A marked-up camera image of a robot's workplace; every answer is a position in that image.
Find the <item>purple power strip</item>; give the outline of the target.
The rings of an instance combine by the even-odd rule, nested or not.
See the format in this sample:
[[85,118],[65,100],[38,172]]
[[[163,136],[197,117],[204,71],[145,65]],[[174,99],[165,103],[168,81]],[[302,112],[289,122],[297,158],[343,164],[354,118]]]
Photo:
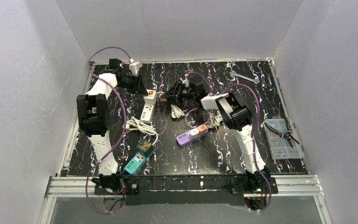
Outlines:
[[189,131],[187,131],[185,133],[182,133],[182,134],[180,134],[180,135],[178,135],[176,137],[176,142],[177,142],[177,145],[179,147],[184,147],[184,146],[186,146],[186,145],[188,145],[188,144],[190,144],[190,143],[192,143],[192,142],[194,142],[196,140],[199,140],[200,138],[204,137],[207,134],[206,133],[204,135],[199,135],[199,137],[195,138],[195,139],[190,139],[189,136],[188,136],[188,132]]

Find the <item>pink small plug adapter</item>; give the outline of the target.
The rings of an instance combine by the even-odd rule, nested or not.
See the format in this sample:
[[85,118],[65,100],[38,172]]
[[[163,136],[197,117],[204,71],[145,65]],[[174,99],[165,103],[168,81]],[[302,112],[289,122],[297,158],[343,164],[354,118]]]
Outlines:
[[167,102],[166,98],[163,98],[163,97],[162,97],[162,94],[159,94],[159,95],[158,95],[158,100],[159,100],[160,102]]

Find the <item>white multi-socket adapter plug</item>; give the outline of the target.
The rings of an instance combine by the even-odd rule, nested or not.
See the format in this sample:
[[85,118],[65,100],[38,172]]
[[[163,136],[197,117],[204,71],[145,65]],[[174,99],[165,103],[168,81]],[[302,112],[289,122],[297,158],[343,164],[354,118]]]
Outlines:
[[147,95],[143,96],[144,102],[147,105],[155,105],[157,101],[157,94],[155,90],[146,90]]

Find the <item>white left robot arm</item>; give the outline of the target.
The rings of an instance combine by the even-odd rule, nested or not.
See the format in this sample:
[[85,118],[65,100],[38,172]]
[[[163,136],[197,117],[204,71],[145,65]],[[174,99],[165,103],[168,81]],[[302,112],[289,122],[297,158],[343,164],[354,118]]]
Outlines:
[[139,69],[141,62],[129,60],[128,64],[119,59],[110,59],[107,69],[94,75],[97,81],[93,87],[76,98],[79,128],[90,140],[97,159],[98,177],[92,182],[96,186],[117,193],[123,185],[118,172],[118,163],[113,155],[110,142],[110,112],[108,99],[116,87],[126,89],[131,94],[146,96]]

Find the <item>green dragon socket cube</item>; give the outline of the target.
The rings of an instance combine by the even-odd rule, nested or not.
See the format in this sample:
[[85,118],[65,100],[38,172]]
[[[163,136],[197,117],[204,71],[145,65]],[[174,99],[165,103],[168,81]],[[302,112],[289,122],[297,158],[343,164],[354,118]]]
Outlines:
[[150,157],[154,153],[153,144],[146,139],[141,139],[136,148],[145,157]]

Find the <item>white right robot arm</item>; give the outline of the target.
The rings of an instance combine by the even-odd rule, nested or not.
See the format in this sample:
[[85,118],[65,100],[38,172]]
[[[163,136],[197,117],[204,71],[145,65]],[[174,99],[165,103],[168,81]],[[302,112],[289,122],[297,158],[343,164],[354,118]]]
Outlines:
[[[253,115],[245,98],[238,91],[230,91],[239,86],[250,91],[255,99],[255,123],[252,122]],[[218,111],[225,126],[233,131],[241,148],[248,178],[245,184],[254,191],[266,189],[268,193],[272,193],[271,174],[255,142],[255,130],[260,123],[261,110],[260,101],[251,87],[234,84],[212,95],[211,91],[206,89],[204,82],[184,84],[179,80],[167,92],[160,94],[159,99],[177,107],[180,107],[184,100],[193,100],[200,109]]]

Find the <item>white power strip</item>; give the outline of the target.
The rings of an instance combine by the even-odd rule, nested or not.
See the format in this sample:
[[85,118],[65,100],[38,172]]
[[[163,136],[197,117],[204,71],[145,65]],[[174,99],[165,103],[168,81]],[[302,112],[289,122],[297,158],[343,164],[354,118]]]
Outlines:
[[145,104],[142,110],[140,120],[145,124],[150,124],[153,116],[155,105]]

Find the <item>small white cube charger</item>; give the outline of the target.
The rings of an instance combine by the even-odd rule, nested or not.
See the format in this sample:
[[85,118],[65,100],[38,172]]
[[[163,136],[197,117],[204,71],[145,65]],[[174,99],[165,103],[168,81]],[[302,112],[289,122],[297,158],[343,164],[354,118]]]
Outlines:
[[188,132],[188,136],[189,136],[190,139],[198,138],[199,135],[200,135],[200,132],[199,132],[198,128],[191,129]]

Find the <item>teal power strip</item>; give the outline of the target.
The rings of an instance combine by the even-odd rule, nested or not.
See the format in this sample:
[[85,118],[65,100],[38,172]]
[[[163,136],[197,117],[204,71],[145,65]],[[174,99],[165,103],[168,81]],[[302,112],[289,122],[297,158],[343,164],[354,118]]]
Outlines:
[[145,156],[141,152],[137,152],[125,166],[124,173],[126,175],[137,175],[148,160],[148,156]]

